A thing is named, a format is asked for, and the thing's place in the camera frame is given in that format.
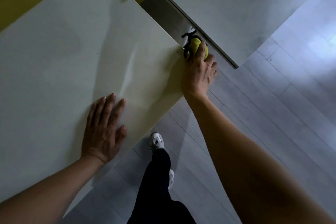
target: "sneaker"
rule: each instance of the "sneaker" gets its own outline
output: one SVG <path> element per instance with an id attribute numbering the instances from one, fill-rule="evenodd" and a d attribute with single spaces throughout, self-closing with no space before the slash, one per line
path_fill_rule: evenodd
<path id="1" fill-rule="evenodd" d="M 156 149 L 164 149 L 164 148 L 165 148 L 165 144 L 163 143 L 162 136 L 159 133 L 153 133 L 150 136 L 149 149 L 151 151 L 154 151 Z"/>
<path id="2" fill-rule="evenodd" d="M 173 186 L 174 183 L 174 171 L 169 170 L 169 185 L 168 185 L 168 191 L 170 191 L 171 187 Z"/>

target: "person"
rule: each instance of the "person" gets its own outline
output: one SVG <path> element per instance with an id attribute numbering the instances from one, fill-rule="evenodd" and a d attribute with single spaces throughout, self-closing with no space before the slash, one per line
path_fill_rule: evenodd
<path id="1" fill-rule="evenodd" d="M 182 91 L 204 136 L 221 183 L 242 223 L 335 223 L 286 170 L 241 133 L 207 97 L 217 75 L 215 58 L 206 61 L 205 43 L 187 61 Z M 125 107 L 115 94 L 92 105 L 81 158 L 0 204 L 1 223 L 55 223 L 78 191 L 118 153 L 126 136 L 117 124 Z M 128 223 L 195 223 L 187 208 L 169 196 L 170 159 L 160 134 L 151 136 L 149 163 Z"/>

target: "hand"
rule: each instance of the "hand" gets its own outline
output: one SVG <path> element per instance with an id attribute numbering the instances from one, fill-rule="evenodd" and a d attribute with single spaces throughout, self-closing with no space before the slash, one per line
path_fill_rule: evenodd
<path id="1" fill-rule="evenodd" d="M 214 78 L 218 74 L 216 71 L 217 62 L 215 62 L 215 57 L 213 55 L 209 54 L 204 61 L 206 54 L 205 47 L 205 42 L 201 42 L 196 52 L 196 56 L 190 57 L 187 61 L 181 86 L 185 98 L 207 98 L 206 92 L 209 85 L 213 83 Z"/>
<path id="2" fill-rule="evenodd" d="M 119 152 L 127 133 L 125 126 L 118 129 L 116 126 L 126 101 L 120 100 L 112 111 L 115 101 L 116 95 L 112 93 L 92 104 L 84 132 L 82 157 L 91 155 L 105 164 Z"/>

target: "floor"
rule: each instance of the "floor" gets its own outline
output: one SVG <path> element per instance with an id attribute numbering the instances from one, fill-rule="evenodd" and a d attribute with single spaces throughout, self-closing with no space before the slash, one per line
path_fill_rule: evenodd
<path id="1" fill-rule="evenodd" d="M 183 42 L 190 25 L 163 8 L 164 0 L 141 5 Z M 309 0 L 239 69 L 215 53 L 220 74 L 208 96 L 336 218 L 335 11 L 336 0 Z M 240 223 L 184 98 L 152 132 L 162 134 L 175 171 L 171 197 L 197 223 Z M 126 223 L 151 159 L 148 143 L 143 138 L 62 223 Z"/>

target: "bee plush toy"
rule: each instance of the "bee plush toy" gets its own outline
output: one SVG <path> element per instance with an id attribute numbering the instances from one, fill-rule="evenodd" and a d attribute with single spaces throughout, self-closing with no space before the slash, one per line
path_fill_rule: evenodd
<path id="1" fill-rule="evenodd" d="M 190 58 L 190 56 L 193 57 L 196 54 L 196 52 L 198 50 L 198 47 L 202 42 L 202 39 L 198 35 L 195 35 L 195 33 L 196 33 L 196 30 L 194 30 L 191 33 L 185 33 L 182 36 L 182 38 L 188 36 L 188 42 L 184 46 L 184 58 L 186 60 L 188 60 Z M 208 52 L 209 52 L 209 49 L 208 49 L 208 45 L 207 45 L 204 61 L 208 57 Z"/>

